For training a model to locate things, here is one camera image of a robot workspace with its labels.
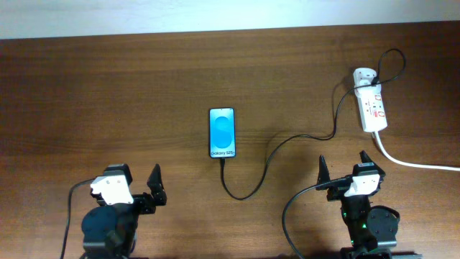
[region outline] wood grain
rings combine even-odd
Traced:
[[[372,201],[402,215],[396,250],[459,258],[460,174],[385,159],[362,132],[353,96],[333,140],[284,146],[245,202],[221,187],[219,162],[208,156],[207,117],[211,107],[235,108],[239,154],[227,161],[226,179],[235,194],[247,194],[279,142],[331,132],[332,106],[352,86],[355,68],[375,68],[398,47],[408,67],[383,87],[387,151],[459,166],[459,30],[460,22],[439,22],[1,41],[0,257],[57,257],[68,189],[122,162],[132,170],[133,193],[147,190],[159,163],[168,195],[167,206],[140,217],[134,256],[291,255],[282,208],[316,182],[318,156],[337,178],[366,150],[387,172]],[[400,65],[389,55],[382,77]],[[67,258],[83,252],[81,220],[96,206],[88,187],[73,200]],[[339,208],[324,192],[293,204],[288,229],[306,255],[350,246]]]

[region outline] white cable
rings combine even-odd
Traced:
[[[379,136],[379,132],[373,132],[373,135],[372,135],[376,140],[377,140],[377,144],[379,145],[379,148],[380,150],[382,151],[383,155],[385,155],[388,159],[390,159],[391,161],[397,163],[397,164],[400,164],[400,165],[405,165],[405,166],[411,166],[411,167],[416,167],[416,168],[427,168],[427,169],[440,169],[440,170],[450,170],[450,171],[460,171],[460,168],[455,168],[455,167],[451,167],[451,166],[439,166],[439,165],[419,165],[419,164],[414,164],[414,163],[406,163],[406,162],[402,162],[402,161],[399,161],[399,160],[396,160],[394,158],[392,158],[391,155],[388,155],[387,151],[383,148],[383,145],[382,145],[382,141],[380,141],[380,136]]]

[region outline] blue phone screen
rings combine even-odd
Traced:
[[[234,157],[236,155],[234,110],[232,108],[211,109],[209,123],[211,157]]]

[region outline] phone frame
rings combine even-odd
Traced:
[[[236,157],[236,119],[235,119],[235,108],[233,107],[219,107],[219,108],[210,108],[208,110],[208,150],[209,150],[209,157],[211,156],[211,110],[214,109],[233,109],[233,131],[235,135],[235,155],[232,157],[223,157],[223,158],[235,158]]]

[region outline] power strip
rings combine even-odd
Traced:
[[[370,85],[377,72],[371,68],[357,68],[353,72],[354,87]],[[354,90],[358,98],[362,128],[365,132],[376,132],[388,126],[387,116],[383,109],[382,85],[357,88]]]

